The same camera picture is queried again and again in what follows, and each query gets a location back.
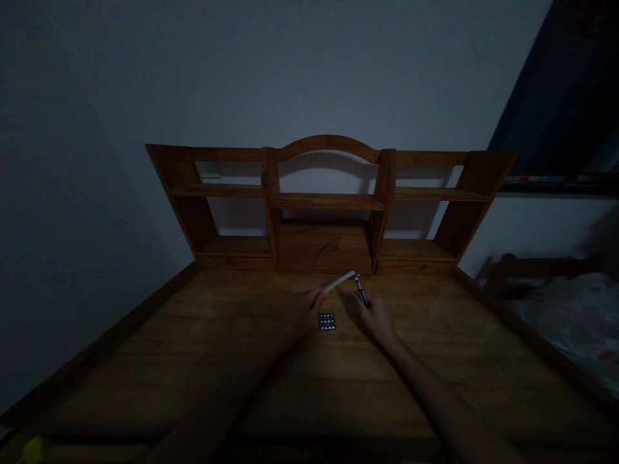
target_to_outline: wooden shelf board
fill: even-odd
[[[271,257],[271,242],[268,237],[219,236],[197,250],[196,255]]]
[[[172,190],[174,197],[262,198],[259,185],[192,184]]]
[[[287,272],[370,274],[368,224],[340,221],[320,224],[284,221],[279,270]]]
[[[280,193],[273,199],[271,206],[299,209],[385,209],[384,203],[372,195],[345,193]]]
[[[396,187],[394,199],[487,202],[491,197],[457,188]]]
[[[385,238],[378,259],[418,259],[423,261],[452,262],[455,258],[433,240],[399,240]]]

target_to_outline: desk surface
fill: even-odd
[[[158,436],[279,323],[294,293],[337,276],[205,271],[32,425],[69,434]],[[491,424],[517,443],[606,444],[616,429],[450,276],[366,276],[398,333]],[[391,364],[332,291],[337,331],[298,343],[239,422],[242,435],[431,438]]]

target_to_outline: hand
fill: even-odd
[[[351,292],[351,295],[353,295],[359,305],[363,324],[383,347],[387,348],[400,340],[393,325],[391,305],[389,303],[382,298],[366,293],[366,297],[371,305],[368,309],[356,291]]]
[[[308,294],[297,298],[282,326],[282,336],[287,342],[292,344],[311,329],[318,327],[318,313],[327,296],[328,294],[321,288],[315,288]]]

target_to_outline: wooden desk shelf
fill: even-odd
[[[381,259],[419,259],[424,261],[455,262],[456,258],[434,240],[400,240],[385,238],[380,248]]]
[[[367,221],[284,220],[279,270],[287,272],[371,273]]]
[[[396,187],[394,200],[428,200],[428,201],[473,201],[487,202],[491,195],[460,190],[457,188],[433,187]]]
[[[173,197],[262,198],[259,185],[191,184],[172,190]]]
[[[297,209],[357,209],[382,211],[385,203],[373,195],[340,193],[280,193],[273,198],[271,208]]]
[[[339,135],[283,148],[147,145],[196,260],[213,269],[287,272],[440,273],[452,270],[515,159],[513,151],[375,150]],[[378,164],[372,195],[283,193],[278,162],[318,150],[345,151]],[[195,161],[261,162],[260,185],[203,184]],[[397,166],[464,166],[455,188],[396,187]],[[261,198],[268,237],[221,237],[207,198]],[[384,239],[394,200],[449,201],[434,240]],[[283,219],[283,209],[369,211],[368,221]]]

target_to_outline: forearm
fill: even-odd
[[[241,409],[294,340],[284,335],[252,347],[239,366],[200,393],[200,401],[148,456],[150,464],[208,462],[226,439]]]
[[[402,340],[385,349],[420,396],[452,451],[468,463],[523,463],[524,459]]]

